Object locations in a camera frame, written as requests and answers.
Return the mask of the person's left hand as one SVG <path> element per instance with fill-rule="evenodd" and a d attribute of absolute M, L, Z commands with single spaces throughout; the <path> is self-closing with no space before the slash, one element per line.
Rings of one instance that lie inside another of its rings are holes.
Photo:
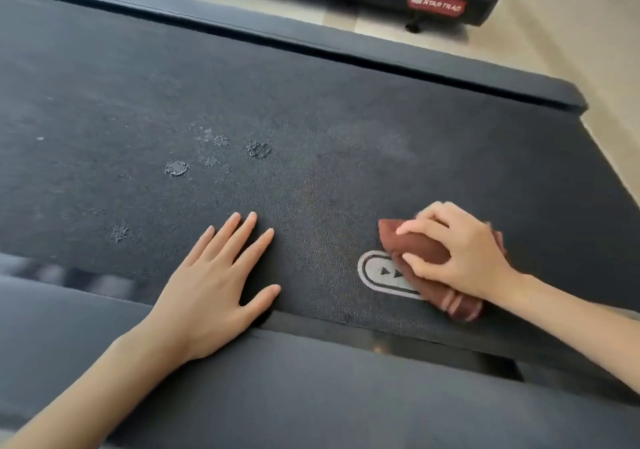
<path fill-rule="evenodd" d="M 234 340 L 252 324 L 236 323 L 235 314 L 244 306 L 245 283 L 274 235 L 270 228 L 250 244 L 249 237 L 234 262 L 213 261 L 211 240 L 193 265 L 179 265 L 144 322 L 156 331 L 185 331 L 193 336 L 185 363 L 210 356 Z"/>

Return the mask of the person's right hand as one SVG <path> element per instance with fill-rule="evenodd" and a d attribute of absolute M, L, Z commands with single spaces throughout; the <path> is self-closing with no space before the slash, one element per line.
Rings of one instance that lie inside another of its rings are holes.
<path fill-rule="evenodd" d="M 510 309 L 509 288 L 518 272 L 504 257 L 488 224 L 455 203 L 435 202 L 399 226 L 396 233 L 418 233 L 442 243 L 451 254 L 452 279 L 440 283 Z"/>

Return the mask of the brown cleaning cloth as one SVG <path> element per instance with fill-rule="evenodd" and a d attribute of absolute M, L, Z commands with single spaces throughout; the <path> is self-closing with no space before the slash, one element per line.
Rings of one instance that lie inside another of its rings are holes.
<path fill-rule="evenodd" d="M 397 228 L 403 223 L 404 219 L 379 219 L 378 232 L 385 253 L 391 257 L 409 287 L 418 292 L 422 300 L 448 314 L 456 322 L 472 322 L 478 318 L 483 310 L 483 300 L 460 293 L 446 284 L 423 279 L 413 272 L 403 259 L 405 253 L 434 265 L 443 265 L 451 258 L 451 254 L 442 243 L 428 236 L 418 233 L 398 235 Z"/>

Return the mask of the person's left forearm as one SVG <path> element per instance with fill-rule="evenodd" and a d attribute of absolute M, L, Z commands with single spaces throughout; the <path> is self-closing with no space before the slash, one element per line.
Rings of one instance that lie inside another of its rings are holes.
<path fill-rule="evenodd" d="M 184 364 L 193 336 L 146 322 L 115 340 L 78 380 L 0 449 L 99 449 L 106 438 L 172 372 Z"/>

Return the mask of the person's right forearm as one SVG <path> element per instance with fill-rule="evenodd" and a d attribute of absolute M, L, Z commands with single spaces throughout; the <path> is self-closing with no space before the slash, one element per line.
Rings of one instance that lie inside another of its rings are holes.
<path fill-rule="evenodd" d="M 640 321 L 514 273 L 493 303 L 561 340 L 640 395 Z"/>

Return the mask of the black treadmill belt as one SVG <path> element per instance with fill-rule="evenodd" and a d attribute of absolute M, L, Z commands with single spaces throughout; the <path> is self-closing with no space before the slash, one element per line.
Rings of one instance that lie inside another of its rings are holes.
<path fill-rule="evenodd" d="M 458 204 L 513 266 L 640 314 L 640 208 L 580 116 L 350 59 L 60 0 L 0 0 L 2 254 L 153 304 L 209 226 L 275 238 L 243 301 L 580 373 L 601 370 L 486 306 L 453 322 L 376 291 L 378 220 Z"/>

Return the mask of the black treadmill side rail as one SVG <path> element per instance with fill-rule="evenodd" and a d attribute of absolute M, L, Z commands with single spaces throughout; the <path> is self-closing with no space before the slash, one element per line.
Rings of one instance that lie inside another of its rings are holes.
<path fill-rule="evenodd" d="M 200 0 L 56 0 L 582 116 L 571 82 L 295 19 Z"/>
<path fill-rule="evenodd" d="M 28 264 L 0 254 L 0 432 L 150 310 Z M 640 449 L 640 407 L 256 329 L 169 376 L 104 449 Z"/>

